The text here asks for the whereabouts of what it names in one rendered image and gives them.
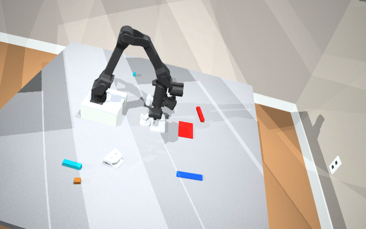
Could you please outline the cyan rectangular block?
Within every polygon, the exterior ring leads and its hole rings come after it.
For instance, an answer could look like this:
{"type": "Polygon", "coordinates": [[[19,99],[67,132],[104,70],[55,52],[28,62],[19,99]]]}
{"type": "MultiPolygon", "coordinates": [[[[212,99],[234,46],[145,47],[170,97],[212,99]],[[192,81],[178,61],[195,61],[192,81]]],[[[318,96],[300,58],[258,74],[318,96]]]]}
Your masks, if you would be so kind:
{"type": "Polygon", "coordinates": [[[66,166],[66,167],[77,169],[77,170],[80,170],[81,167],[82,167],[82,164],[76,163],[74,161],[67,160],[67,159],[63,160],[63,165],[66,166]]]}

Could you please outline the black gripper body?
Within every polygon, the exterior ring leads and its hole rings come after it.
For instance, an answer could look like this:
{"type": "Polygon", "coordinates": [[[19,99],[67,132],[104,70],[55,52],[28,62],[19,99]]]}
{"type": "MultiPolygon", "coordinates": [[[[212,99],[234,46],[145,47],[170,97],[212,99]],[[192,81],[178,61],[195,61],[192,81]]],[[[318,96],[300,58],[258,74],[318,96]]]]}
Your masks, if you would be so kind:
{"type": "Polygon", "coordinates": [[[151,108],[149,110],[148,116],[151,118],[155,118],[155,119],[161,119],[162,117],[162,108],[163,105],[163,101],[165,100],[166,95],[165,96],[158,96],[154,93],[153,95],[153,101],[152,104],[154,105],[153,108],[151,108]]]}

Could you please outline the small brown block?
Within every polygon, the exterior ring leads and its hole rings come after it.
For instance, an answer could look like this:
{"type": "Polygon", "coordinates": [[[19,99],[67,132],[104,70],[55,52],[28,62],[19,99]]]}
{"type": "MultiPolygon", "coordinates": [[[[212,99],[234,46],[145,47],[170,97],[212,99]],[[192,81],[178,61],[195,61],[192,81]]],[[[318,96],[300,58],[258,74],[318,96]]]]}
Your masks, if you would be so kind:
{"type": "Polygon", "coordinates": [[[81,184],[81,177],[75,177],[74,184],[81,184]]]}

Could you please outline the blue flat bar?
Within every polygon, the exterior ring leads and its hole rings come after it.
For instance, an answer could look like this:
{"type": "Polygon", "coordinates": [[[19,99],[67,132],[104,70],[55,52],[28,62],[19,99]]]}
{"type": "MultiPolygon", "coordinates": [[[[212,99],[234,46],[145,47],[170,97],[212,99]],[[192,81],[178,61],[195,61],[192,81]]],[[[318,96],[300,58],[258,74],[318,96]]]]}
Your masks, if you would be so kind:
{"type": "Polygon", "coordinates": [[[199,174],[187,173],[177,171],[176,177],[187,178],[187,179],[196,179],[196,180],[203,180],[203,176],[199,174]]]}

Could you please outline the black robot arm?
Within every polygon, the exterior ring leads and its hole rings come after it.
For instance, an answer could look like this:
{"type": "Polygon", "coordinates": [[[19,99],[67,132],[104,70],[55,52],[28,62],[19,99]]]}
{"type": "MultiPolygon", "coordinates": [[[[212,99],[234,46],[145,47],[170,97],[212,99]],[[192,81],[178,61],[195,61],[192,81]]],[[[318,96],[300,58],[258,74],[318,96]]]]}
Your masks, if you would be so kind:
{"type": "Polygon", "coordinates": [[[113,83],[114,76],[112,73],[119,61],[122,52],[128,47],[132,46],[142,46],[151,60],[157,79],[152,80],[152,85],[155,86],[154,93],[158,96],[165,96],[163,101],[163,107],[166,106],[170,110],[173,110],[177,104],[176,96],[183,96],[184,83],[173,82],[170,76],[170,70],[162,63],[158,52],[156,51],[151,38],[139,32],[132,27],[125,25],[122,26],[119,37],[117,39],[114,51],[107,63],[106,68],[103,70],[98,79],[94,80],[91,89],[91,103],[101,104],[106,101],[107,90],[110,89],[113,83]],[[170,97],[167,96],[170,93],[170,97]]]}

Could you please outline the red rectangular bar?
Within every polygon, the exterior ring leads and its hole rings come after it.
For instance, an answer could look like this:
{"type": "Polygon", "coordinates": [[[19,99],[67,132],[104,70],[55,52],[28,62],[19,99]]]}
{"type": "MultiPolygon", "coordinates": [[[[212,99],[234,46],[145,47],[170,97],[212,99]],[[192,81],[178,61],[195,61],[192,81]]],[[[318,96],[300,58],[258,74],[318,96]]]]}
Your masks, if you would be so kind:
{"type": "Polygon", "coordinates": [[[203,114],[202,114],[202,111],[201,111],[200,107],[197,106],[196,110],[197,110],[200,121],[204,122],[204,117],[203,117],[203,114]]]}

